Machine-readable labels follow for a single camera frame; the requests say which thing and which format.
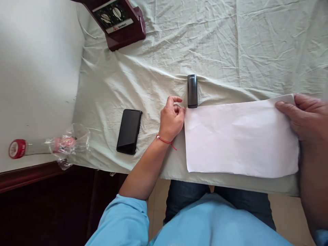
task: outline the person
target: person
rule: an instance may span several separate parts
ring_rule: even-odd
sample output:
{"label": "person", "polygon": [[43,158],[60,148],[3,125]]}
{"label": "person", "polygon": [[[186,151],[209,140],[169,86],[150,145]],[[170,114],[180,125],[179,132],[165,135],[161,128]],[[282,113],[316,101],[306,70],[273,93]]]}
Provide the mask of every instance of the person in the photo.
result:
{"label": "person", "polygon": [[[317,245],[328,244],[328,102],[295,94],[296,106],[277,102],[301,148],[300,196]],[[171,142],[186,113],[176,96],[161,111],[158,135]],[[163,228],[148,243],[147,203],[170,144],[155,138],[105,209],[86,245],[291,245],[275,231],[268,195],[171,181]]]}

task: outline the right hand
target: right hand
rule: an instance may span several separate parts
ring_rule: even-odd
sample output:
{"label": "right hand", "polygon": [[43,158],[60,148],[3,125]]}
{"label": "right hand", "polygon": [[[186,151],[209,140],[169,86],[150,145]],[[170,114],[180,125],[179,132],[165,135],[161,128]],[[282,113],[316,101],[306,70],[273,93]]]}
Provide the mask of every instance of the right hand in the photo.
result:
{"label": "right hand", "polygon": [[186,115],[186,107],[180,107],[175,102],[182,102],[177,96],[169,96],[161,111],[161,125],[158,135],[165,141],[172,142],[181,131]]}
{"label": "right hand", "polygon": [[295,94],[296,106],[279,101],[276,108],[290,118],[302,145],[328,145],[328,102]]}

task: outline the phone screen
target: phone screen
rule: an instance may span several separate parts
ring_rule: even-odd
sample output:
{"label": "phone screen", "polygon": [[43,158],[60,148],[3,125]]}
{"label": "phone screen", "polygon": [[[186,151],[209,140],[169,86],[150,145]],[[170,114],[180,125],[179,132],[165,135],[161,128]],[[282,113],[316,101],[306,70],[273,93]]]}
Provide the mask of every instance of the phone screen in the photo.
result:
{"label": "phone screen", "polygon": [[120,134],[116,147],[118,152],[135,154],[141,114],[142,112],[139,110],[125,109],[123,111]]}

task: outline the white wall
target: white wall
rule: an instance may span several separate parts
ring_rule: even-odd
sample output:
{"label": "white wall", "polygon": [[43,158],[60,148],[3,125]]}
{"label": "white wall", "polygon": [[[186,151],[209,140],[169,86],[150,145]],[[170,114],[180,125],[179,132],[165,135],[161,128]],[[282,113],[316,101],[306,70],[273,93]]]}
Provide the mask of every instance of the white wall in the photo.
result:
{"label": "white wall", "polygon": [[[80,5],[87,29],[90,15]],[[53,160],[12,160],[12,140],[60,134],[72,123],[84,36],[77,3],[0,1],[0,172]]]}

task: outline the black usb device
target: black usb device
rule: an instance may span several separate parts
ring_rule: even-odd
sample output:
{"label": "black usb device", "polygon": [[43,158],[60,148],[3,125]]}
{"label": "black usb device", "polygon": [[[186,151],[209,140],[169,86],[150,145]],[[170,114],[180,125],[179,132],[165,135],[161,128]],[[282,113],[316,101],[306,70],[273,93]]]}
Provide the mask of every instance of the black usb device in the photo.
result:
{"label": "black usb device", "polygon": [[198,107],[197,77],[195,74],[188,75],[188,108]]}

